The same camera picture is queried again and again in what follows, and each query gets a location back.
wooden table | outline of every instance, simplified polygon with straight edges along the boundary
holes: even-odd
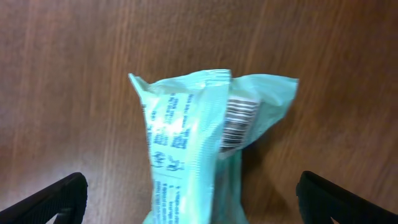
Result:
[[[398,212],[398,1],[0,1],[0,210],[66,175],[85,223],[140,223],[149,82],[209,68],[300,79],[287,117],[244,155],[251,223],[300,223],[303,170]]]

plastic wrapper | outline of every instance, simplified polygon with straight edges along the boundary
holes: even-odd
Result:
[[[203,70],[153,84],[129,75],[144,109],[152,167],[145,224],[248,223],[241,149],[283,118],[298,80]]]

